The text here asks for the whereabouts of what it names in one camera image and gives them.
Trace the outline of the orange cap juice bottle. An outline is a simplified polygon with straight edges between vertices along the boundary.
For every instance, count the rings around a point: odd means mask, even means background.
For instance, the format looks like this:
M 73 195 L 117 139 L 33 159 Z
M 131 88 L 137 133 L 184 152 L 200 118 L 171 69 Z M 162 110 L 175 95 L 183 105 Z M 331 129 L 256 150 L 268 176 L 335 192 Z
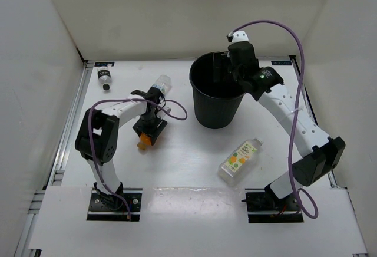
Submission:
M 141 133 L 139 139 L 140 140 L 137 143 L 137 147 L 140 150 L 147 150 L 150 146 L 152 146 L 151 137 L 148 135 Z

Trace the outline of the clear bottle blue label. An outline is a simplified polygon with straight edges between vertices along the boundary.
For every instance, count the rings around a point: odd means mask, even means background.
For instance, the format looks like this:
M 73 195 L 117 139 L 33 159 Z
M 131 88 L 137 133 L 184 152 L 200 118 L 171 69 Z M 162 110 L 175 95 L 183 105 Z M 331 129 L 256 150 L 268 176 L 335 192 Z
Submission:
M 152 87 L 159 89 L 166 96 L 172 88 L 171 78 L 167 75 L 160 75 Z

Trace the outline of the square bottle citrus label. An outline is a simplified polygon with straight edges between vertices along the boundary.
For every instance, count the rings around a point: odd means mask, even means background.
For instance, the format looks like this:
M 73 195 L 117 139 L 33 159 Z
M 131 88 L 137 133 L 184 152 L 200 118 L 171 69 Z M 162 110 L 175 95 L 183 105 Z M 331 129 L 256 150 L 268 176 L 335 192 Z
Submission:
M 223 161 L 217 171 L 228 186 L 236 186 L 256 165 L 264 141 L 261 138 L 247 139 L 242 142 Z

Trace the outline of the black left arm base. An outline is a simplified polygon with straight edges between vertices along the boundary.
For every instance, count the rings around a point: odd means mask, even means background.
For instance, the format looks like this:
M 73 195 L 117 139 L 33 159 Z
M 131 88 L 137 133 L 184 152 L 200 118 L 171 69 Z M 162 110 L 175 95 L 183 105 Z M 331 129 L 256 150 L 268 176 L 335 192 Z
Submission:
M 123 201 L 116 198 L 115 202 L 101 197 L 95 189 L 92 189 L 88 205 L 88 221 L 108 222 L 139 222 L 141 212 L 143 190 L 125 188 L 123 198 L 126 200 L 130 211 L 127 210 Z

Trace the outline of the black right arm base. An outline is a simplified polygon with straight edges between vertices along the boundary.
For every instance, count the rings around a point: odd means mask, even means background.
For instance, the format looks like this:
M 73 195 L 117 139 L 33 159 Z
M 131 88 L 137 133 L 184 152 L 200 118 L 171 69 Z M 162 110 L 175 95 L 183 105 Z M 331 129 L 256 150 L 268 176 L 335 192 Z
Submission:
M 303 215 L 296 198 L 289 195 L 274 200 L 264 189 L 245 189 L 242 200 L 247 207 L 249 223 L 303 223 Z

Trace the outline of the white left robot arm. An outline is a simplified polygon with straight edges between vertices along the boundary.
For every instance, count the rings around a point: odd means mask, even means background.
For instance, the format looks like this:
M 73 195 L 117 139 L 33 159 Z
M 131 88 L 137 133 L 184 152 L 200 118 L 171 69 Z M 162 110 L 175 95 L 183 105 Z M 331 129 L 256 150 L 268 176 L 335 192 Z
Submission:
M 153 146 L 167 125 L 159 107 L 163 100 L 163 92 L 151 87 L 147 92 L 133 91 L 126 102 L 116 102 L 103 110 L 93 108 L 85 112 L 75 140 L 75 149 L 90 165 L 95 177 L 94 189 L 111 210 L 119 209 L 124 201 L 123 184 L 118 179 L 113 164 L 118 130 L 138 117 L 133 130 L 140 143 Z

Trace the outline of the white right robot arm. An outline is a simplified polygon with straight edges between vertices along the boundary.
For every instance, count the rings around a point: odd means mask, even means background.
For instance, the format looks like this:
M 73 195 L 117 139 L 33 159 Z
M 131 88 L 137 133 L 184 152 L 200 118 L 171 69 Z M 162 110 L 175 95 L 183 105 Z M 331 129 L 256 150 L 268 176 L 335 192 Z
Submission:
M 285 174 L 266 186 L 267 207 L 281 208 L 294 190 L 312 185 L 338 165 L 344 140 L 332 138 L 298 107 L 280 74 L 272 67 L 260 67 L 251 43 L 235 42 L 227 52 L 214 53 L 213 80 L 249 93 L 280 123 L 301 155 Z

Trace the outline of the black plastic waste bin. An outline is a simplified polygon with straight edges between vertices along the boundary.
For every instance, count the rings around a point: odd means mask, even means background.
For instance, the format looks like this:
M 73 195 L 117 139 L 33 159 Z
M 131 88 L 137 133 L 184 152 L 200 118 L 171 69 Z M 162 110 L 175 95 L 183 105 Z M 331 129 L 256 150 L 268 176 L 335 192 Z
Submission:
M 213 81 L 214 69 L 227 68 L 228 65 L 230 60 L 226 52 L 210 52 L 198 57 L 190 68 L 195 117 L 209 129 L 229 125 L 245 95 L 236 83 Z

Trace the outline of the small bottle black cap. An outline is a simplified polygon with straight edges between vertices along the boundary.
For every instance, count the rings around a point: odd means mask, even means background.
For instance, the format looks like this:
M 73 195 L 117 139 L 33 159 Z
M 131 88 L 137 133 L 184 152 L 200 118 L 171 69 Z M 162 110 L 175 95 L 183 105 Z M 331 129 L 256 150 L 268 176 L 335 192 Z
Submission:
M 97 68 L 98 81 L 104 91 L 109 91 L 112 85 L 110 68 L 109 65 Z

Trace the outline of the aluminium frame rail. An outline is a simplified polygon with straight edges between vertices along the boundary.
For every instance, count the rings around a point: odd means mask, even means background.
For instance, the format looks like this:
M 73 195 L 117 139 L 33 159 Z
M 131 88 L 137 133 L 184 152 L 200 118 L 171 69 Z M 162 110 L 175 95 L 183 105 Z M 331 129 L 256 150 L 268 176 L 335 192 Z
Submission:
M 71 133 L 75 129 L 77 124 L 77 117 L 80 116 L 82 109 L 82 103 L 85 98 L 85 93 L 90 82 L 91 71 L 94 67 L 93 60 L 86 60 L 83 64 L 80 81 L 76 87 L 73 101 L 70 105 L 68 117 L 64 125 L 64 129 L 61 134 L 58 148 L 55 152 L 55 157 L 52 162 L 51 170 L 47 181 L 43 186 L 43 190 L 46 190 L 48 186 L 58 185 L 58 182 L 62 182 L 62 177 L 65 172 L 67 160 L 71 148 Z

